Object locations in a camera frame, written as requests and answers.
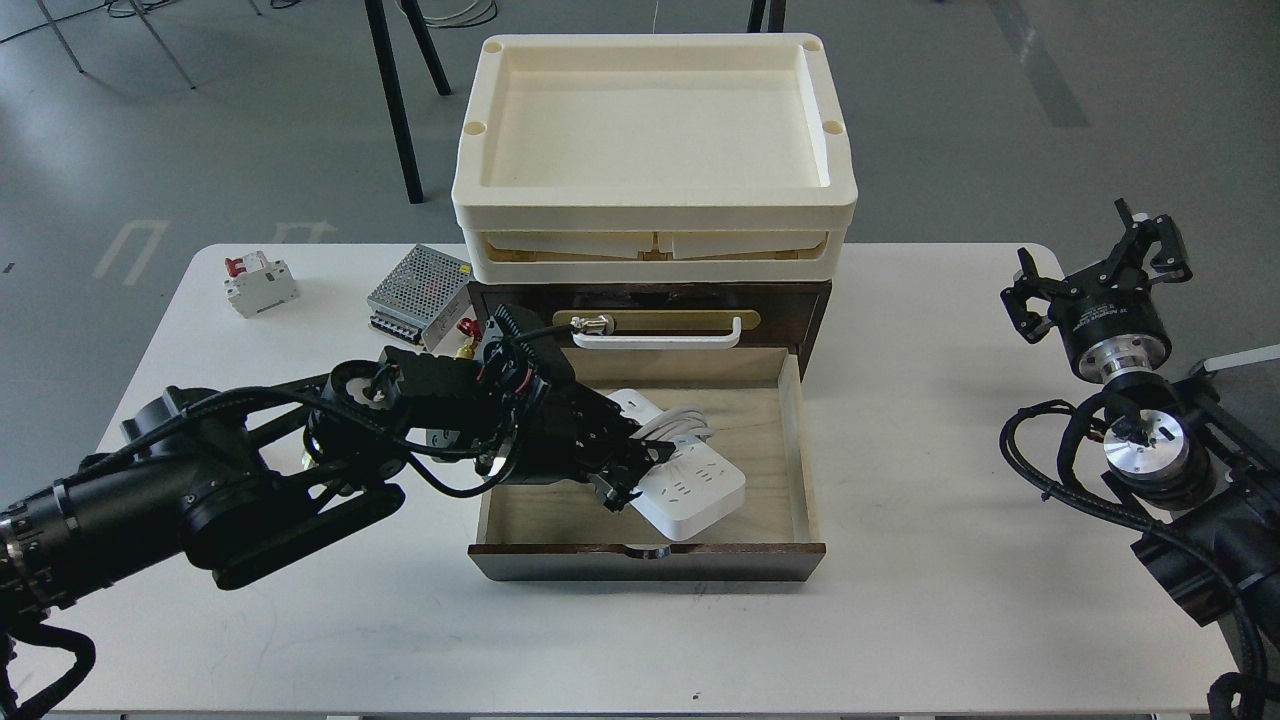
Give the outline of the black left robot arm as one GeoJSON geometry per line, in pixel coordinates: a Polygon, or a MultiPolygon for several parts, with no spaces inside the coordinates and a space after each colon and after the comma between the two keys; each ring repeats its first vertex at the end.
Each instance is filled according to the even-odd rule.
{"type": "Polygon", "coordinates": [[[406,468],[454,498],[588,483],[620,511],[676,447],[577,380],[561,336],[608,322],[544,325],[504,305],[472,359],[385,347],[276,386],[168,387],[123,447],[3,510],[3,661],[20,643],[73,656],[27,701],[4,679],[3,716],[42,717],[95,665],[51,609],[178,553],[239,589],[390,516],[406,468]]]}

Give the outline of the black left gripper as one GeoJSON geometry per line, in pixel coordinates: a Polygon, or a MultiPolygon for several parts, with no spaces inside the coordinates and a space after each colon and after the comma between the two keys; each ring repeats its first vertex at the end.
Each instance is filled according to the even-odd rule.
{"type": "Polygon", "coordinates": [[[669,441],[631,439],[639,424],[577,382],[556,332],[532,310],[500,305],[485,328],[485,384],[497,401],[497,446],[476,461],[486,488],[593,483],[620,512],[640,480],[675,455],[669,441]]]}

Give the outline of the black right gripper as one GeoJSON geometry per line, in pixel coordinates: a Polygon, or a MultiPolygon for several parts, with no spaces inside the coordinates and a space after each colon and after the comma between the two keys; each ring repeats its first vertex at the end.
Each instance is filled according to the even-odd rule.
{"type": "Polygon", "coordinates": [[[1076,378],[1102,386],[1117,375],[1156,372],[1165,364],[1172,342],[1149,288],[1193,277],[1181,233],[1170,215],[1134,214],[1125,199],[1114,205],[1126,229],[1102,261],[1102,270],[1091,266],[1064,281],[1046,278],[1030,251],[1019,249],[1020,269],[1012,284],[1000,292],[1015,332],[1029,345],[1041,342],[1055,322],[1032,311],[1028,302],[1060,299],[1059,331],[1069,366],[1076,378]]]}

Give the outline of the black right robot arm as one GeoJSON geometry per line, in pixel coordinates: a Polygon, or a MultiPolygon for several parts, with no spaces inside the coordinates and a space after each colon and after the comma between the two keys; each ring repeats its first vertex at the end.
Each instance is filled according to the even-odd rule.
{"type": "Polygon", "coordinates": [[[1000,434],[1006,464],[1042,498],[1138,533],[1132,546],[1198,624],[1235,619],[1242,669],[1208,689],[1213,719],[1261,719],[1277,703],[1266,647],[1277,643],[1277,451],[1220,404],[1215,375],[1277,359],[1276,346],[1210,357],[1189,377],[1160,374],[1172,343],[1152,302],[1192,278],[1174,219],[1115,202],[1125,227],[1107,258],[1053,279],[1020,249],[1000,297],[1037,343],[1057,329],[1071,373],[1100,387],[1018,410],[1000,434]]]}

